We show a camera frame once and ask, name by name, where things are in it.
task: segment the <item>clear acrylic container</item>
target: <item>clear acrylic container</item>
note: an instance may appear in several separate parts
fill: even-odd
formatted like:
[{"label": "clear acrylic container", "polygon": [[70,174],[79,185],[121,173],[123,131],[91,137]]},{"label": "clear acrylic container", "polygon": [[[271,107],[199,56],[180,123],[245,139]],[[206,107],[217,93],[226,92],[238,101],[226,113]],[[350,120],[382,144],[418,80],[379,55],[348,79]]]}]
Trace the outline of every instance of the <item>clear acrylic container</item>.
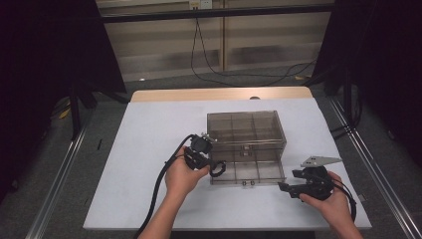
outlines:
[{"label": "clear acrylic container", "polygon": [[209,156],[227,165],[212,184],[285,180],[281,158],[287,142],[276,111],[208,114],[207,124],[209,136],[217,139]]}]

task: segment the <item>aluminum rail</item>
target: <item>aluminum rail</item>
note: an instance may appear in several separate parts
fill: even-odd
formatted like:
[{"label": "aluminum rail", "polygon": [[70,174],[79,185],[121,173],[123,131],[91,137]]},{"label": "aluminum rail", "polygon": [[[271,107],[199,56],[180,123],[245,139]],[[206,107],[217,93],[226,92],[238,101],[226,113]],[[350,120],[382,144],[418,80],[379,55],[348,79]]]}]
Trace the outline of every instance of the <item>aluminum rail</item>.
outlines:
[{"label": "aluminum rail", "polygon": [[215,17],[238,17],[254,15],[276,15],[295,13],[317,13],[332,12],[336,9],[350,9],[367,7],[367,4],[314,4],[314,5],[294,5],[281,7],[257,7],[257,8],[222,8],[207,10],[188,10],[173,12],[156,12],[140,14],[110,14],[103,15],[100,20],[103,23],[121,22],[142,22],[157,20],[195,19],[195,18],[215,18]]},{"label": "aluminum rail", "polygon": [[71,142],[68,152],[66,153],[65,159],[63,160],[59,172],[57,173],[56,178],[53,181],[53,185],[51,186],[50,191],[47,194],[46,199],[44,200],[43,206],[38,212],[27,236],[25,237],[26,239],[43,238],[44,232],[56,207],[60,193],[62,192],[62,188],[72,168],[72,164],[84,140],[84,136],[87,131],[87,126],[90,124],[93,114],[94,110],[90,110],[88,112],[88,115],[85,119],[80,133],[78,134],[76,139]]},{"label": "aluminum rail", "polygon": [[[341,124],[344,127],[347,127],[347,120],[344,116],[344,109],[342,108],[341,103],[334,97],[330,98],[329,101]],[[391,212],[395,216],[397,222],[400,224],[407,238],[422,238],[422,234],[419,231],[416,223],[414,222],[411,213],[401,201],[399,196],[396,194],[391,184],[388,182],[387,178],[381,171],[381,168],[379,168],[377,162],[375,161],[375,158],[370,153],[369,149],[363,142],[357,130],[355,128],[347,127],[347,131],[351,142],[353,143],[360,158],[363,161],[363,164],[366,166],[369,174],[372,176],[373,181],[375,182],[376,186],[384,197],[387,205],[390,207]]]}]

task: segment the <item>black curtain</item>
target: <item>black curtain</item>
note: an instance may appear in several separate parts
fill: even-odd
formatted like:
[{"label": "black curtain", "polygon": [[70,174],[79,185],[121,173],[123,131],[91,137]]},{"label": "black curtain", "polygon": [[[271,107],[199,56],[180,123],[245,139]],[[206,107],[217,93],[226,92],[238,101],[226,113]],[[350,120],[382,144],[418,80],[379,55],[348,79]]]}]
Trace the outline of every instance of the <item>black curtain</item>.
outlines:
[{"label": "black curtain", "polygon": [[0,199],[72,84],[85,92],[125,92],[99,17],[94,0],[0,3]]},{"label": "black curtain", "polygon": [[363,100],[422,166],[422,2],[361,2],[367,7],[331,14],[314,76],[323,75],[319,82],[335,95],[347,69]]}]

